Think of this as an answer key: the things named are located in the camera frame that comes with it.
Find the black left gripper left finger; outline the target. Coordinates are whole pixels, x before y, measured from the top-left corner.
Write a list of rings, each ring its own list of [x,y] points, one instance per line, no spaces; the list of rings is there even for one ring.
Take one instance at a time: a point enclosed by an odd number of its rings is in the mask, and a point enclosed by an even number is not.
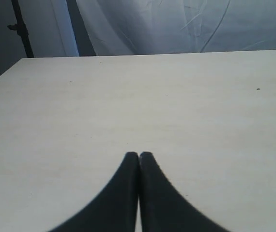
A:
[[[134,232],[138,207],[138,154],[127,152],[101,192],[53,232]]]

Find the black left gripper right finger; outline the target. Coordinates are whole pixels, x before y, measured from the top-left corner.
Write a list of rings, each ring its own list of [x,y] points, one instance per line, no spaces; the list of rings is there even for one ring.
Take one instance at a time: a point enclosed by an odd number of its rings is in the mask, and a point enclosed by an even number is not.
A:
[[[193,207],[169,182],[151,152],[139,156],[143,232],[226,232]]]

